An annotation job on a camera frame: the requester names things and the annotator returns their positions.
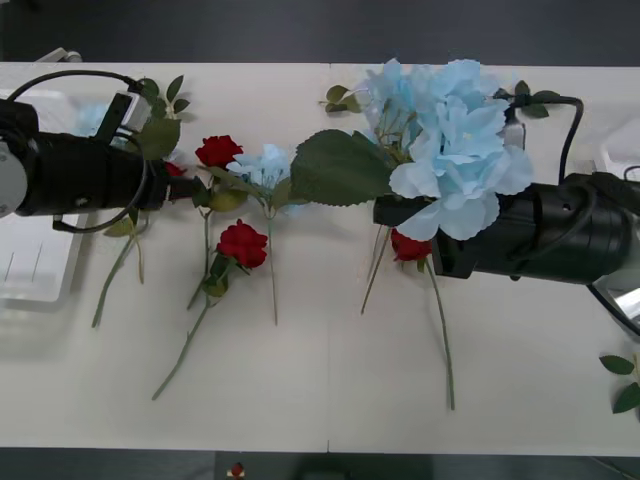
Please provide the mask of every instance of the small blue flower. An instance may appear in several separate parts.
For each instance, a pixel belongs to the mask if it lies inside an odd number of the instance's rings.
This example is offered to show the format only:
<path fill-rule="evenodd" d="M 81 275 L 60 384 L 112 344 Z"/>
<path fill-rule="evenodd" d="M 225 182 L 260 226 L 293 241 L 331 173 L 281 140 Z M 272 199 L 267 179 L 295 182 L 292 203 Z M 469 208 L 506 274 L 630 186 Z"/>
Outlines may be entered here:
<path fill-rule="evenodd" d="M 245 176 L 254 185 L 273 190 L 278 183 L 290 175 L 288 153 L 275 145 L 264 145 L 262 155 L 234 155 L 235 162 L 227 169 Z"/>

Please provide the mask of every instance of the green leaf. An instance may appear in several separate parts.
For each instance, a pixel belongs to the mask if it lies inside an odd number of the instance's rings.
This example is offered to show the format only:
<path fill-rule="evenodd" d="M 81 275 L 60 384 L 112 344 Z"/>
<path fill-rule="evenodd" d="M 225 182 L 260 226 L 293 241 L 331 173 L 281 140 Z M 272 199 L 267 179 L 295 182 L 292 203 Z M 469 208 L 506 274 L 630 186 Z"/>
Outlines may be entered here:
<path fill-rule="evenodd" d="M 184 98 L 179 98 L 173 104 L 173 111 L 175 113 L 180 113 L 184 111 L 190 104 L 191 102 L 189 100 L 185 100 Z"/>
<path fill-rule="evenodd" d="M 362 113 L 362 108 L 360 107 L 358 100 L 356 100 L 355 95 L 349 95 L 347 98 L 342 100 L 342 102 L 340 102 L 340 105 L 346 105 L 347 109 L 351 113 Z"/>
<path fill-rule="evenodd" d="M 224 255 L 216 255 L 209 269 L 209 276 L 202 283 L 202 290 L 209 296 L 220 298 L 229 290 L 229 270 L 231 259 Z"/>
<path fill-rule="evenodd" d="M 349 107 L 342 103 L 327 103 L 324 107 L 324 111 L 327 113 L 346 112 Z"/>
<path fill-rule="evenodd" d="M 525 82 L 524 80 L 520 80 L 516 84 L 516 95 L 524 95 L 530 93 L 531 89 L 529 88 L 529 85 L 527 85 L 527 82 Z"/>
<path fill-rule="evenodd" d="M 176 78 L 171 84 L 169 88 L 167 88 L 167 100 L 169 102 L 173 102 L 175 98 L 178 96 L 178 92 L 180 92 L 180 87 L 182 87 L 182 82 L 184 81 L 184 75 L 180 75 Z"/>
<path fill-rule="evenodd" d="M 600 363 L 616 375 L 629 375 L 633 372 L 634 366 L 626 358 L 618 357 L 617 355 L 605 355 L 600 357 Z"/>
<path fill-rule="evenodd" d="M 209 201 L 209 208 L 216 212 L 231 212 L 247 201 L 249 193 L 245 190 L 232 188 L 213 194 Z"/>
<path fill-rule="evenodd" d="M 527 105 L 526 107 L 522 107 L 521 110 L 522 113 L 531 118 L 547 118 L 549 116 L 547 107 L 540 104 Z"/>
<path fill-rule="evenodd" d="M 327 91 L 327 100 L 330 103 L 339 103 L 344 97 L 344 94 L 347 93 L 349 89 L 347 87 L 343 87 L 342 85 L 334 85 Z"/>
<path fill-rule="evenodd" d="M 134 226 L 138 225 L 138 217 L 139 217 L 139 215 L 140 215 L 140 212 L 138 211 L 137 208 L 132 208 L 129 211 L 129 218 L 133 222 Z"/>
<path fill-rule="evenodd" d="M 640 386 L 637 383 L 632 383 L 618 396 L 613 404 L 613 413 L 628 412 L 636 407 L 640 407 Z"/>
<path fill-rule="evenodd" d="M 164 118 L 167 116 L 167 102 L 164 101 L 164 98 L 156 97 L 150 104 L 152 117 Z"/>
<path fill-rule="evenodd" d="M 180 120 L 151 118 L 135 138 L 140 143 L 147 160 L 167 157 L 176 148 L 180 139 Z"/>
<path fill-rule="evenodd" d="M 279 182 L 273 189 L 273 193 L 271 194 L 271 207 L 274 210 L 280 210 L 285 205 L 288 205 L 290 193 L 291 178 L 287 177 Z"/>
<path fill-rule="evenodd" d="M 220 167 L 204 167 L 204 170 L 211 173 L 211 175 L 213 175 L 214 177 L 224 180 L 230 186 L 237 188 L 238 190 L 243 190 L 247 192 L 249 195 L 257 198 L 262 202 L 262 195 L 260 194 L 260 192 L 253 185 L 249 185 L 247 182 L 245 182 L 241 178 L 230 174 L 229 172 L 227 172 L 226 170 L 223 170 Z"/>
<path fill-rule="evenodd" d="M 298 146 L 291 191 L 310 202 L 356 205 L 390 193 L 392 170 L 384 152 L 361 133 L 324 130 Z"/>
<path fill-rule="evenodd" d="M 147 100 L 153 100 L 160 95 L 160 87 L 158 87 L 158 84 L 154 80 L 143 78 L 140 82 L 143 85 L 141 95 Z"/>
<path fill-rule="evenodd" d="M 134 228 L 135 227 L 131 219 L 129 217 L 125 217 L 106 229 L 104 231 L 104 235 L 112 238 L 128 237 L 133 233 Z"/>

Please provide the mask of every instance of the flower bouquet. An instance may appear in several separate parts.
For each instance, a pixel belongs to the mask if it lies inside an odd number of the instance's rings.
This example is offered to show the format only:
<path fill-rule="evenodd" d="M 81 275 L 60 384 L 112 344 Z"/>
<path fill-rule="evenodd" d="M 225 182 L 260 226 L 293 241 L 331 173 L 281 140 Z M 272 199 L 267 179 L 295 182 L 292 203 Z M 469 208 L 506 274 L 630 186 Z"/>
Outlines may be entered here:
<path fill-rule="evenodd" d="M 382 73 L 368 72 L 368 79 L 355 89 L 358 98 L 365 97 L 361 108 L 343 109 L 361 109 L 370 130 L 325 130 L 298 146 L 291 166 L 293 195 L 333 206 L 373 200 L 376 210 L 383 206 L 394 217 L 386 222 L 396 228 L 387 229 L 363 313 L 389 240 L 397 260 L 415 260 L 420 271 L 427 267 L 435 284 L 426 260 L 430 244 L 424 242 L 438 230 L 455 240 L 473 237 L 497 219 L 498 194 L 514 195 L 531 183 L 529 157 L 522 148 L 505 144 L 501 134 L 509 102 L 498 98 L 499 87 L 475 61 L 407 71 L 392 60 Z M 334 87 L 327 98 L 339 104 L 337 97 L 348 91 L 342 87 L 336 95 Z M 453 409 L 442 305 L 440 313 Z"/>

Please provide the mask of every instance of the flower stem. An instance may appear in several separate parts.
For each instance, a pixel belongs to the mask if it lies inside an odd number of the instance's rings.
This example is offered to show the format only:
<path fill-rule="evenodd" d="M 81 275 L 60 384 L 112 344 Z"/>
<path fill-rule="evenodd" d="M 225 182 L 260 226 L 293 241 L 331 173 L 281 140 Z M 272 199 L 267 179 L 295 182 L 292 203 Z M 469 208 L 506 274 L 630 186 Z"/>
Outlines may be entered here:
<path fill-rule="evenodd" d="M 209 309 L 215 307 L 216 305 L 217 304 L 215 304 L 215 303 L 212 304 L 211 300 L 209 300 L 209 296 L 207 296 L 207 303 L 205 304 L 204 309 L 202 310 L 202 313 L 198 317 L 198 321 L 196 322 L 195 326 L 193 327 L 193 330 L 191 330 L 191 332 L 189 332 L 189 334 L 187 335 L 187 341 L 185 342 L 184 347 L 182 347 L 182 351 L 180 352 L 180 356 L 178 357 L 178 361 L 176 362 L 175 366 L 173 367 L 173 370 L 171 370 L 171 372 L 169 373 L 169 375 L 167 376 L 165 381 L 162 382 L 162 385 L 160 385 L 160 388 L 158 388 L 158 390 L 156 390 L 156 393 L 153 394 L 152 400 L 157 400 L 158 399 L 158 397 L 162 394 L 164 389 L 167 388 L 167 386 L 169 385 L 169 383 L 171 382 L 173 377 L 176 375 L 176 373 L 178 372 L 178 370 L 182 366 L 182 363 L 184 362 L 185 357 L 187 356 L 187 352 L 189 351 L 189 347 L 191 346 L 191 342 L 193 341 L 193 338 L 195 337 L 196 332 L 198 331 L 198 328 L 200 327 L 200 324 L 202 323 L 202 320 L 204 320 L 204 317 L 207 315 L 207 312 L 209 311 Z"/>
<path fill-rule="evenodd" d="M 373 287 L 373 282 L 376 279 L 376 275 L 378 274 L 378 269 L 380 268 L 380 263 L 382 262 L 382 257 L 384 256 L 384 250 L 389 243 L 389 238 L 391 238 L 391 229 L 387 229 L 387 233 L 384 236 L 384 241 L 382 242 L 382 248 L 380 249 L 380 255 L 378 255 L 378 260 L 376 261 L 376 266 L 373 269 L 373 275 L 371 275 L 371 280 L 369 280 L 369 286 L 367 287 L 367 293 L 364 296 L 364 302 L 362 302 L 362 309 L 360 309 L 360 315 L 364 315 L 364 309 L 367 307 L 367 300 L 369 300 L 369 295 L 371 294 L 371 287 Z"/>
<path fill-rule="evenodd" d="M 97 328 L 100 325 L 100 320 L 102 320 L 102 311 L 104 310 L 104 302 L 107 299 L 107 293 L 109 291 L 109 287 L 111 286 L 111 282 L 116 276 L 118 269 L 122 265 L 124 258 L 127 256 L 129 249 L 131 248 L 131 244 L 133 243 L 133 236 L 129 236 L 129 240 L 125 243 L 120 255 L 116 259 L 116 262 L 113 264 L 109 275 L 107 276 L 107 280 L 104 282 L 104 286 L 102 287 L 102 293 L 100 293 L 100 300 L 98 300 L 98 306 L 96 308 L 96 313 L 93 316 L 93 323 L 91 324 L 91 328 Z"/>
<path fill-rule="evenodd" d="M 436 298 L 438 299 L 438 309 L 440 310 L 440 320 L 442 321 L 442 338 L 444 339 L 444 351 L 447 357 L 447 383 L 449 385 L 449 406 L 451 410 L 456 409 L 456 397 L 453 388 L 453 360 L 451 358 L 451 349 L 449 348 L 449 336 L 447 335 L 447 321 L 444 316 L 444 308 L 442 307 L 442 298 L 440 298 L 440 290 L 438 289 L 438 282 L 436 276 L 433 273 L 431 264 L 427 260 L 427 270 L 429 270 L 429 276 L 433 283 L 433 288 L 436 291 Z"/>
<path fill-rule="evenodd" d="M 133 230 L 131 234 L 136 243 L 136 248 L 138 249 L 138 278 L 140 279 L 140 283 L 144 285 L 144 257 L 142 256 L 142 247 L 140 246 L 140 239 L 138 238 L 138 232 Z"/>
<path fill-rule="evenodd" d="M 269 237 L 269 267 L 271 268 L 271 292 L 273 294 L 273 316 L 276 322 L 276 327 L 278 326 L 278 301 L 276 296 L 276 275 L 273 271 L 273 248 L 271 237 L 272 235 L 272 223 L 273 217 L 267 216 L 267 236 Z"/>
<path fill-rule="evenodd" d="M 205 213 L 202 218 L 204 219 L 204 274 L 202 275 L 202 280 L 198 282 L 198 287 L 196 291 L 193 292 L 191 296 L 191 300 L 189 300 L 189 304 L 187 305 L 187 311 L 191 310 L 193 304 L 196 303 L 198 299 L 198 295 L 200 295 L 200 290 L 202 289 L 202 284 L 207 279 L 209 275 L 209 253 L 211 252 L 211 246 L 209 245 L 209 217 L 211 216 L 211 211 Z"/>

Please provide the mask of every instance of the artificial flower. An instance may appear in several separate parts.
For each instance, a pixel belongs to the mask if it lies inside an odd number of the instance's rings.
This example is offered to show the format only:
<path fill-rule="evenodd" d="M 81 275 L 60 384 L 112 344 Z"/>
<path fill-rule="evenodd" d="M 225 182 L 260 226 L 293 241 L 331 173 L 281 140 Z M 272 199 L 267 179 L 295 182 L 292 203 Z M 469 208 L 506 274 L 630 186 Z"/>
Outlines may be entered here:
<path fill-rule="evenodd" d="M 422 260 L 431 255 L 431 242 L 418 242 L 405 237 L 395 228 L 391 230 L 391 247 L 396 252 L 396 261 L 412 262 Z"/>
<path fill-rule="evenodd" d="M 236 225 L 227 228 L 220 236 L 218 252 L 233 257 L 247 268 L 256 268 L 267 259 L 264 248 L 267 236 L 256 232 L 252 227 L 238 220 Z"/>
<path fill-rule="evenodd" d="M 242 147 L 236 144 L 229 135 L 202 139 L 202 147 L 196 155 L 206 167 L 227 168 L 233 162 L 233 156 L 243 153 Z"/>
<path fill-rule="evenodd" d="M 169 172 L 169 175 L 172 177 L 181 177 L 187 171 L 186 168 L 180 168 L 175 163 L 164 162 L 164 165 L 167 167 L 167 172 Z"/>
<path fill-rule="evenodd" d="M 504 145 L 500 132 L 509 104 L 492 97 L 498 81 L 483 74 L 478 62 L 458 60 L 438 71 L 413 67 L 404 74 L 392 60 L 382 74 L 371 75 L 368 87 L 369 120 L 377 122 L 383 146 L 388 137 L 380 132 L 391 128 L 391 140 L 401 138 L 400 148 L 413 160 L 392 172 L 391 190 L 404 198 L 433 199 L 397 227 L 403 235 L 425 241 L 442 228 L 467 240 L 496 220 L 496 194 L 514 195 L 533 180 L 527 154 Z M 389 125 L 389 118 L 400 121 Z"/>
<path fill-rule="evenodd" d="M 273 190 L 290 175 L 289 155 L 275 145 L 265 145 L 262 155 L 235 155 L 235 161 L 227 169 L 245 176 L 254 185 Z"/>

